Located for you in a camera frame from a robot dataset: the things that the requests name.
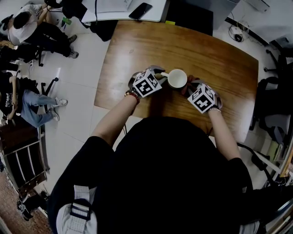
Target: sneaker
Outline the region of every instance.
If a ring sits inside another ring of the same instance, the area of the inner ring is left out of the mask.
[[[69,44],[73,43],[76,39],[77,39],[77,35],[73,35],[72,37],[70,37],[70,38],[68,39]]]
[[[53,117],[54,120],[56,120],[57,122],[60,121],[60,116],[57,114],[56,111],[54,111],[53,108],[50,108],[50,109],[48,110],[48,112],[52,112],[52,114],[53,114],[53,116],[54,116],[54,117]]]
[[[27,210],[22,213],[22,216],[25,221],[29,221],[33,217]]]
[[[78,52],[76,52],[76,51],[71,51],[70,52],[70,55],[69,55],[69,58],[73,58],[73,59],[75,59],[75,58],[77,58],[79,56],[79,53]]]
[[[53,108],[58,107],[58,106],[66,106],[68,104],[68,101],[65,99],[58,99],[55,98],[56,105],[52,105]]]

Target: bracelet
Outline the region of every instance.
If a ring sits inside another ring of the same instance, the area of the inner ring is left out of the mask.
[[[124,96],[126,97],[126,96],[128,96],[128,95],[134,96],[134,97],[136,98],[137,105],[140,103],[141,100],[139,99],[139,97],[137,96],[137,94],[136,94],[135,92],[129,92],[129,91],[128,91],[128,92],[125,93]]]
[[[219,111],[220,113],[222,113],[221,110],[216,107],[211,107],[208,111],[210,111],[210,110]]]

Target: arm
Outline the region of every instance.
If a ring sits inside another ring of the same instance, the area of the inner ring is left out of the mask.
[[[9,78],[9,83],[12,84],[12,104],[17,105],[17,95],[16,95],[16,76],[12,76]]]
[[[17,110],[17,106],[15,107],[15,105],[13,105],[11,113],[7,115],[7,119],[9,119],[9,120],[13,119],[13,116],[14,116],[16,110]]]
[[[46,7],[46,8],[43,10],[43,12],[42,12],[42,14],[40,15],[40,17],[39,17],[39,19],[38,19],[38,22],[37,22],[37,25],[38,25],[38,26],[44,21],[44,19],[46,19],[46,17],[47,17],[47,13],[49,12],[48,9],[50,10],[51,8],[52,8],[52,7],[48,6],[48,7]]]
[[[43,9],[47,8],[47,6],[48,6],[48,4],[43,3],[41,9],[43,10]]]
[[[124,97],[98,123],[92,136],[102,138],[112,147],[136,105],[137,100],[134,96]]]
[[[212,122],[217,149],[227,160],[240,158],[240,152],[237,143],[231,134],[221,112],[217,110],[209,110],[208,115]]]

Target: white shirt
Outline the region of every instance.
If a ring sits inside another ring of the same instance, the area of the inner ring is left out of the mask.
[[[29,13],[31,13],[31,17],[29,18],[25,26],[19,29],[15,29],[14,27],[12,27],[13,35],[16,38],[18,38],[20,43],[27,40],[33,34],[33,32],[37,29],[37,26],[38,26],[37,22],[42,13],[41,7],[42,5],[28,4],[24,6],[23,8],[21,8],[21,10],[16,15],[13,16],[15,18],[17,15],[25,11],[28,11]]]

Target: wooden table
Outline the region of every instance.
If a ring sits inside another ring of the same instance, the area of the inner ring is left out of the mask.
[[[174,25],[119,21],[103,64],[95,106],[111,109],[128,90],[133,73],[150,65],[167,72],[182,69],[203,79],[223,101],[222,114],[238,142],[244,142],[255,103],[258,61],[206,34]],[[141,100],[134,116],[171,116],[191,121],[206,133],[207,114],[200,114],[178,90],[163,90]]]

